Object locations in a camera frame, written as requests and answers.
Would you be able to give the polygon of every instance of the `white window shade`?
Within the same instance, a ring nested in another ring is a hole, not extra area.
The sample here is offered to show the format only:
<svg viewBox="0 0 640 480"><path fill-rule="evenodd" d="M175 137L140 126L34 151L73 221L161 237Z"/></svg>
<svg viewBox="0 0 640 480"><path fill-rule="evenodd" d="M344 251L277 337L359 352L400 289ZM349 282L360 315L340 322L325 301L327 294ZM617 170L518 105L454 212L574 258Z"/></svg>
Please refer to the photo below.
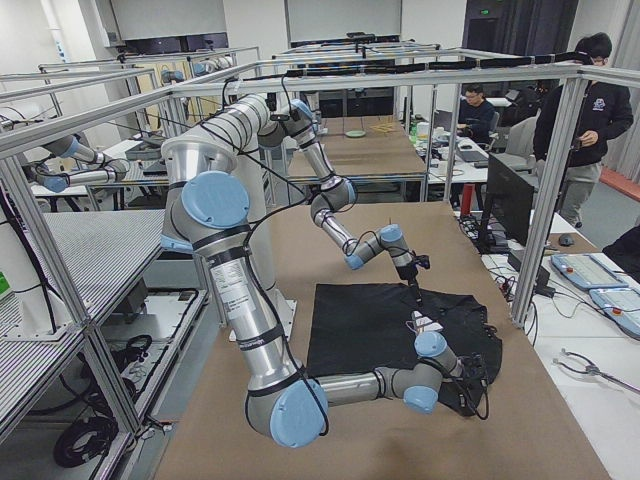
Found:
<svg viewBox="0 0 640 480"><path fill-rule="evenodd" d="M399 35L401 0L288 0L292 42L344 38L347 32Z"/></svg>
<svg viewBox="0 0 640 480"><path fill-rule="evenodd" d="M123 40L226 32L222 0L111 0Z"/></svg>

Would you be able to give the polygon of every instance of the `black mouse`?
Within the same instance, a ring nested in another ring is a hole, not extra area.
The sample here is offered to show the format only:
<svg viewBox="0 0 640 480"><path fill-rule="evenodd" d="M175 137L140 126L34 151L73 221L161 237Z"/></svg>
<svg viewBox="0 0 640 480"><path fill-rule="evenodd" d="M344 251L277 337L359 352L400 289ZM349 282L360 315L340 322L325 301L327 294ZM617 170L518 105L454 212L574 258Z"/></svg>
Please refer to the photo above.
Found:
<svg viewBox="0 0 640 480"><path fill-rule="evenodd" d="M576 242L573 240L573 237L570 233L563 233L562 235L560 235L560 238L558 238L558 244L563 247L570 247L574 243Z"/></svg>

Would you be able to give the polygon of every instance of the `black sweatshirt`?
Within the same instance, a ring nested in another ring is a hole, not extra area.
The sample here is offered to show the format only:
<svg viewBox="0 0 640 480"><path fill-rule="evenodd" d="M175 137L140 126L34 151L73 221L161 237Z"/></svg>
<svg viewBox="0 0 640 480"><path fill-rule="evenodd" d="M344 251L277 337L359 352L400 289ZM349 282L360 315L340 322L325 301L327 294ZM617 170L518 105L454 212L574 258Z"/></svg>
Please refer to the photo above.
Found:
<svg viewBox="0 0 640 480"><path fill-rule="evenodd" d="M458 123L466 123L471 131L470 137L476 143L490 143L489 126L493 120L495 108L484 100L477 107L472 107L466 100L460 102Z"/></svg>
<svg viewBox="0 0 640 480"><path fill-rule="evenodd" d="M561 94L561 86L553 90L540 112L533 137L533 153L537 159L547 158ZM569 157L569 166L598 163L607 153L607 140L622 135L632 123L633 113L627 87L601 82L591 85L582 107L575 137L581 136L587 130L593 130L598 134L598 141L590 147L574 151Z"/></svg>

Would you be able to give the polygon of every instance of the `brown tabletop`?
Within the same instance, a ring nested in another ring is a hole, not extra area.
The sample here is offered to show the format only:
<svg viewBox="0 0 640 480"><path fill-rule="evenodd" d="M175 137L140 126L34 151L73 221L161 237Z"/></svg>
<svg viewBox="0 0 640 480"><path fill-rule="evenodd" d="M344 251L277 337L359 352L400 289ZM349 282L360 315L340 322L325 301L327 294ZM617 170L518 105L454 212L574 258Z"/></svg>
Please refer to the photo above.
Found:
<svg viewBox="0 0 640 480"><path fill-rule="evenodd" d="M156 478L176 479L548 479L609 476L448 205L356 205L340 216L355 235L399 223L410 248L431 257L423 288L471 293L489 310L503 339L502 370L490 387L489 420L462 418L438 405L420 416L400 400L332 407L327 437L299 450L278 447L247 424L243 402L249 373L228 335L215 342L187 411ZM278 286L298 300L292 349L306 357L316 283L397 282L380 255L356 272L315 228L308 208L271 220Z"/></svg>
<svg viewBox="0 0 640 480"><path fill-rule="evenodd" d="M376 180L391 177L396 181L398 178L393 177L409 176L410 180L420 180L420 176L424 176L424 162L416 154L402 125L393 117L328 118L323 125L329 132L320 137L320 142L339 175ZM351 130L364 130L366 135L348 138L345 132ZM288 173L292 180L317 179L300 151L294 153Z"/></svg>

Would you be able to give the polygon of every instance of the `red object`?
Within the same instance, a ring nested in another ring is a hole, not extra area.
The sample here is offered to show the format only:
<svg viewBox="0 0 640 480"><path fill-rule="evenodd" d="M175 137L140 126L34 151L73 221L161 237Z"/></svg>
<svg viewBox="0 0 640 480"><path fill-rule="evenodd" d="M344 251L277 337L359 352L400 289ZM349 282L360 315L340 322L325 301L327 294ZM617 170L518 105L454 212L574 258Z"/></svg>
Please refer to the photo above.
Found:
<svg viewBox="0 0 640 480"><path fill-rule="evenodd" d="M473 183L465 183L462 190L462 203L460 204L460 215L469 215L471 213L471 199L473 198Z"/></svg>

